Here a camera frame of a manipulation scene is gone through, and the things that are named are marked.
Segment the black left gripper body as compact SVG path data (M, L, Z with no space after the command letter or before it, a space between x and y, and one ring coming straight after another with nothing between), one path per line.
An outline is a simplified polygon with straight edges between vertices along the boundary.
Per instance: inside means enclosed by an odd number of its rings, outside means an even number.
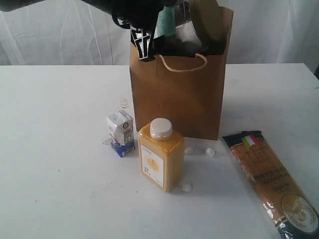
M163 10L160 0L112 0L113 22L123 28L131 26L152 32L156 27L158 14Z

